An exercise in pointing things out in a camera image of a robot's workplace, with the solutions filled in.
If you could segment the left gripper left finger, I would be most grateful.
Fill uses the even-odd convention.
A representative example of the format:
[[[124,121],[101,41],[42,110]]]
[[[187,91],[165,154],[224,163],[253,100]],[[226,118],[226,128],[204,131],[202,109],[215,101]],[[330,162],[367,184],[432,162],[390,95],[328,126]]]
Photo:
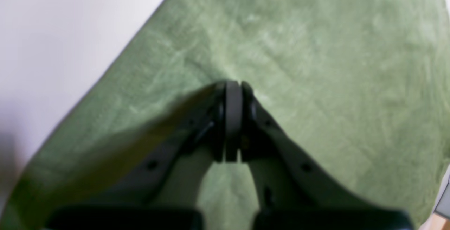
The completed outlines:
[[[51,230],[203,230],[196,209],[201,181],[214,161],[228,159],[234,137],[234,82],[223,81],[160,145],[114,185],[57,209]]]

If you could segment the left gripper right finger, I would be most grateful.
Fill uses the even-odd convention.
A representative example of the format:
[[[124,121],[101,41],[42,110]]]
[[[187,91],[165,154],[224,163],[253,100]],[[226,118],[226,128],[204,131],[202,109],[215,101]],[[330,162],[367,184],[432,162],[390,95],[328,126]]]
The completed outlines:
[[[411,230],[406,212],[358,197],[283,131],[243,81],[241,159],[260,211],[254,230]]]

